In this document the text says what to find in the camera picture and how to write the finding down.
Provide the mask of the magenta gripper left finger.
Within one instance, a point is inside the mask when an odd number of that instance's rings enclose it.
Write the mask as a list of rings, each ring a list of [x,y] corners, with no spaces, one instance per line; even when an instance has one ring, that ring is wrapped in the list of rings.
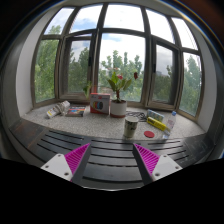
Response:
[[[65,155],[56,154],[42,169],[79,185],[90,154],[91,147],[87,143]]]

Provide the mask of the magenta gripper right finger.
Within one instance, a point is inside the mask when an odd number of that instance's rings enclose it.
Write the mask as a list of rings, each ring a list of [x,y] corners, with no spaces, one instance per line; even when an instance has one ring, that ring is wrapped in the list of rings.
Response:
[[[145,185],[182,169],[182,167],[168,155],[158,155],[136,143],[133,144],[133,155]]]

